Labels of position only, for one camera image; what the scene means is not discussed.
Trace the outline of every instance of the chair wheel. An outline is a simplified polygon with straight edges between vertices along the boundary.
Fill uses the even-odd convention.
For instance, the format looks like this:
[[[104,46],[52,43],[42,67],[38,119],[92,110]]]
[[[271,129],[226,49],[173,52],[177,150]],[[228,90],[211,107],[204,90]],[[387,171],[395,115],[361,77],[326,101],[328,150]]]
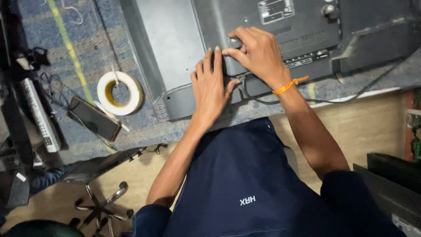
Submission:
[[[122,189],[122,188],[128,188],[128,187],[129,187],[129,185],[128,185],[125,181],[123,181],[123,182],[121,182],[121,183],[120,183],[119,187],[120,187],[121,189]]]
[[[129,219],[131,219],[131,218],[133,217],[133,214],[134,214],[133,209],[127,210],[126,214],[127,214],[127,217],[128,217]]]
[[[79,206],[80,204],[82,204],[83,199],[79,198],[77,201],[75,201],[75,206]]]
[[[73,218],[70,223],[69,226],[72,228],[77,229],[77,226],[80,224],[80,219],[79,218]]]

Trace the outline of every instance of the navy blue t-shirt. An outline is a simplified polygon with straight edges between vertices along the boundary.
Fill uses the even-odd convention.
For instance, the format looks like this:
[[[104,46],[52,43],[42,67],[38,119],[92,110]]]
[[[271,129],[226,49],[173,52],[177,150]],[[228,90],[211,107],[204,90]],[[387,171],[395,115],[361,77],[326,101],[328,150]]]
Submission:
[[[324,176],[321,195],[299,180],[268,118],[207,133],[171,212],[142,207],[133,236],[399,236],[357,173]]]

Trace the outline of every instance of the floor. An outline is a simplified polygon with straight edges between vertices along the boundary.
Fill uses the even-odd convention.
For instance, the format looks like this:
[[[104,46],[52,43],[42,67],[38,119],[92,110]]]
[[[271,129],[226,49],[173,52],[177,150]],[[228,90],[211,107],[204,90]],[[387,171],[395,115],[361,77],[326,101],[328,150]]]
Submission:
[[[353,163],[366,165],[366,153],[380,152],[401,157],[404,147],[405,103],[400,94],[380,95],[356,100],[345,105],[330,105],[316,108],[318,116],[338,142],[350,166]],[[288,120],[283,114],[270,117],[277,134],[285,145],[296,153],[300,178],[315,192],[319,193],[321,181],[308,166],[293,137]],[[138,211],[145,203],[148,190],[155,176],[165,163],[165,159],[175,147],[170,144],[161,149],[161,155],[144,154],[133,162],[125,162],[91,183],[93,192],[99,199],[113,194],[122,181],[129,184],[127,193],[111,206],[112,210],[124,215],[128,208]],[[69,223],[72,218],[84,219],[88,213],[74,209],[74,202],[87,197],[81,185],[58,183],[47,188],[29,200],[29,205],[11,211],[3,233],[15,224],[34,219],[50,219]],[[130,231],[131,222],[113,222],[116,233]],[[84,229],[86,236],[95,230],[92,222]]]

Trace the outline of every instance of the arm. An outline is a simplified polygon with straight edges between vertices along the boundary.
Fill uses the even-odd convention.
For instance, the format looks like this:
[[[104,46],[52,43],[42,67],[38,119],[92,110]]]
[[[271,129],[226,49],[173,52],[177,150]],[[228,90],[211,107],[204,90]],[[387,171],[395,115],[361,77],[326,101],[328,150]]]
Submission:
[[[146,205],[159,204],[170,207],[173,204],[199,140],[219,117],[234,86],[239,83],[238,80],[233,80],[224,88],[220,48],[215,49],[213,72],[212,54],[212,50],[208,49],[205,58],[196,65],[196,71],[191,74],[196,111],[181,141],[155,178]]]
[[[226,48],[222,54],[235,58],[272,90],[292,81],[274,35],[256,27],[239,27],[229,36],[240,38],[243,46],[240,49]],[[338,144],[297,88],[292,86],[278,97],[301,151],[319,178],[323,180],[323,176],[331,171],[349,170]]]

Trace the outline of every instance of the tape roll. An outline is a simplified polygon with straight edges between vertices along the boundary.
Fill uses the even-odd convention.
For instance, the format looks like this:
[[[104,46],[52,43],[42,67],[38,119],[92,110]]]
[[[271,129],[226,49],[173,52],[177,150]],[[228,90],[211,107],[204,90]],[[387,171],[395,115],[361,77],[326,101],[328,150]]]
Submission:
[[[106,73],[98,82],[97,93],[98,99],[102,106],[115,115],[127,115],[139,108],[143,101],[143,91],[139,82],[130,75],[123,72],[116,72],[118,80],[127,85],[130,92],[129,101],[122,105],[114,100],[111,89],[115,83],[113,72]]]

